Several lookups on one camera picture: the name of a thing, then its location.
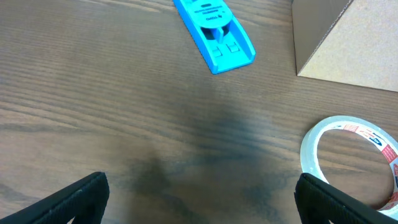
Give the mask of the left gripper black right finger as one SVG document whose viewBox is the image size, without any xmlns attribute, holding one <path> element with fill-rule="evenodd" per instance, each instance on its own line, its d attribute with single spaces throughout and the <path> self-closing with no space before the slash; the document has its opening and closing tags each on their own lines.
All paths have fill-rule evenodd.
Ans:
<svg viewBox="0 0 398 224">
<path fill-rule="evenodd" d="M 302 224 L 397 224 L 309 173 L 300 175 L 294 197 Z"/>
</svg>

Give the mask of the blue magnetic whiteboard duster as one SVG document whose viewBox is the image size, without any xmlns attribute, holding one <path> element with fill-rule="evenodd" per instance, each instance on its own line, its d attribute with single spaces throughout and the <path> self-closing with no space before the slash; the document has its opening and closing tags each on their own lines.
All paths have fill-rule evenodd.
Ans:
<svg viewBox="0 0 398 224">
<path fill-rule="evenodd" d="M 212 74 L 253 63 L 254 46 L 223 0 L 174 0 L 174 5 Z"/>
</svg>

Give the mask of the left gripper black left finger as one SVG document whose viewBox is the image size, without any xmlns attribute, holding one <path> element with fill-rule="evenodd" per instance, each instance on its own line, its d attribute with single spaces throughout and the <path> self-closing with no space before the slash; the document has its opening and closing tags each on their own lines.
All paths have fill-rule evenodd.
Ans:
<svg viewBox="0 0 398 224">
<path fill-rule="evenodd" d="M 109 199 L 104 172 L 94 172 L 1 219 L 1 224 L 101 223 Z"/>
</svg>

